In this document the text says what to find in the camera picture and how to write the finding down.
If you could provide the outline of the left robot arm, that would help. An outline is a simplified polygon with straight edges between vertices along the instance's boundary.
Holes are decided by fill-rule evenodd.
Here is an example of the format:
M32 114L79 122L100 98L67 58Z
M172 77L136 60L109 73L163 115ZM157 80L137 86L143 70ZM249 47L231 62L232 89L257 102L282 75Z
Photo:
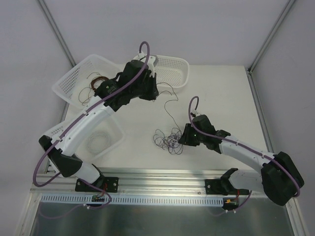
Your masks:
M45 156L54 164L57 175L76 177L92 191L103 191L105 176L91 163L75 153L80 144L105 119L134 98L152 101L158 96L157 76L152 66L131 60L116 77L102 81L86 108L63 131L53 136L43 135L39 143Z

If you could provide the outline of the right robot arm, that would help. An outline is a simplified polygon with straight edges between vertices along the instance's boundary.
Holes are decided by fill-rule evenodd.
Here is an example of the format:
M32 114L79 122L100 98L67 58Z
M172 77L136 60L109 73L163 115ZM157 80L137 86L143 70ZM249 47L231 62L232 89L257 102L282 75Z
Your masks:
M219 154L230 156L250 171L231 168L219 179L211 181L210 190L219 195L236 190L263 192L275 204L284 206L296 197L304 180L288 154L263 152L241 142L224 130L216 130L206 115L199 115L185 125L179 143L196 147L200 144Z

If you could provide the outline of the white basket near left arm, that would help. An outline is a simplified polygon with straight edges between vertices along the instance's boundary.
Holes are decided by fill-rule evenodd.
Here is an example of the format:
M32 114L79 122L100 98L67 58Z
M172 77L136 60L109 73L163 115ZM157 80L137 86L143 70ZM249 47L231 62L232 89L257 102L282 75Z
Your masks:
M94 110L88 118L88 121L81 119L68 131L56 148L65 151L65 155L76 154L92 163L121 144L125 133L110 108Z

